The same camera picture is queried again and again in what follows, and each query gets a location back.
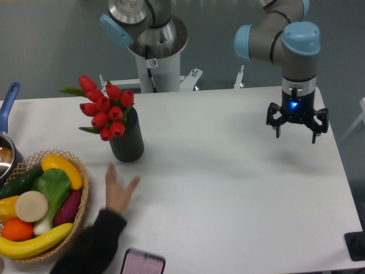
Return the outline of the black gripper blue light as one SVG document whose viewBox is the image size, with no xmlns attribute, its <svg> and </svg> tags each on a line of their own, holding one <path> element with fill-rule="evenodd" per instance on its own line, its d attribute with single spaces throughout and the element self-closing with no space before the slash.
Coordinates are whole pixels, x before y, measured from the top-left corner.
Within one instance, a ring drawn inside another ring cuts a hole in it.
<svg viewBox="0 0 365 274">
<path fill-rule="evenodd" d="M 276 138 L 287 122 L 310 124 L 312 144 L 318 136 L 328 132 L 328 109 L 314 110 L 315 87 L 316 77 L 301 81 L 282 79 L 282 105 L 271 102 L 266 116 L 266 124 L 275 131 Z"/>
</svg>

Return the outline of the black sleeved forearm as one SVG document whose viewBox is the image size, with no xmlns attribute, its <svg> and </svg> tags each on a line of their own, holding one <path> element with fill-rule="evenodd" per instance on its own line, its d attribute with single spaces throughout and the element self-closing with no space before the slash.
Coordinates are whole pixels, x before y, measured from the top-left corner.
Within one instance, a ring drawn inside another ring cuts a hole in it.
<svg viewBox="0 0 365 274">
<path fill-rule="evenodd" d="M 127 225 L 122 216 L 102 209 L 92 226 L 82 231 L 51 273 L 102 273 L 113 260 L 120 234 Z"/>
</svg>

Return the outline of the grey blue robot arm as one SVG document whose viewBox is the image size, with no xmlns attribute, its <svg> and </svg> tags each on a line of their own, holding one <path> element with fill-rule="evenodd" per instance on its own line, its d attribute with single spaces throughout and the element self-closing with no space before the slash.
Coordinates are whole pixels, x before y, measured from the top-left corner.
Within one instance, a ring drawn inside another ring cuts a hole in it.
<svg viewBox="0 0 365 274">
<path fill-rule="evenodd" d="M 234 37 L 235 53 L 282 66 L 282 103 L 271 103 L 266 124 L 279 131 L 285 123 L 309 128 L 313 137 L 327 132 L 328 110 L 314 108 L 318 54 L 317 25 L 304 21 L 308 1 L 261 1 L 265 17 L 244 25 Z M 180 54 L 188 41 L 183 21 L 170 1 L 109 1 L 100 17 L 104 33 L 135 56 L 143 93 L 190 90 L 195 80 L 181 79 Z"/>
</svg>

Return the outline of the person's bare hand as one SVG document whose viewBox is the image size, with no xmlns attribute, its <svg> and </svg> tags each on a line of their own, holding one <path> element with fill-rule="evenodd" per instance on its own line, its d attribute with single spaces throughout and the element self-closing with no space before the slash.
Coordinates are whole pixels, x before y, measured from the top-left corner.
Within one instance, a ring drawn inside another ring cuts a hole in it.
<svg viewBox="0 0 365 274">
<path fill-rule="evenodd" d="M 129 185 L 124 187 L 117 182 L 115 166 L 110 163 L 105 175 L 105 183 L 106 209 L 121 215 L 128 207 L 132 194 L 140 183 L 140 177 L 133 178 Z"/>
</svg>

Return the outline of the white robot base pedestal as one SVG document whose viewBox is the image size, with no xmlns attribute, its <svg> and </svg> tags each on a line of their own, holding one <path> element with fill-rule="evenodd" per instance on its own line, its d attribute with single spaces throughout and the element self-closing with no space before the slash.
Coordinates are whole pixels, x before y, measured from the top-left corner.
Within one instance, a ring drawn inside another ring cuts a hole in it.
<svg viewBox="0 0 365 274">
<path fill-rule="evenodd" d="M 183 21 L 172 15 L 170 21 L 160 28 L 149 28 L 133 41 L 109 16 L 102 15 L 100 25 L 112 41 L 125 47 L 135 57 L 138 78 L 107 80 L 102 76 L 102 90 L 108 82 L 125 90 L 139 88 L 141 93 L 197 91 L 197 82 L 203 71 L 193 68 L 182 75 L 180 55 L 188 41 Z"/>
</svg>

